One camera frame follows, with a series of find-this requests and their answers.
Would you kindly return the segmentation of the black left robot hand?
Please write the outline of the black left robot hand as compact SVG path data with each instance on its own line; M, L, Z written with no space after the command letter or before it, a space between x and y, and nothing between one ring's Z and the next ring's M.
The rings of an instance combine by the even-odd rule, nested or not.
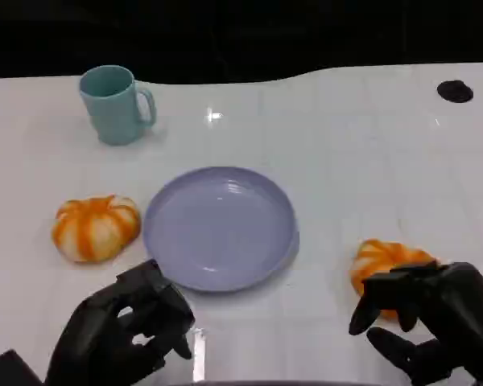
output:
M46 385L133 385L175 351L191 359L195 322L181 293L146 261L87 297L73 311L47 370Z

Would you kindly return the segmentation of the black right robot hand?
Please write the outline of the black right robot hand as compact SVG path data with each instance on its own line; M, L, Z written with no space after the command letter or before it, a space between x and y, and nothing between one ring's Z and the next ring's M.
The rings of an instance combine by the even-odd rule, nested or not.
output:
M464 368L483 385L483 276L467 262L403 265L363 281L349 333L365 333L371 345L413 385L447 379ZM405 332L421 322L433 335L414 344L376 327L384 310L393 310Z

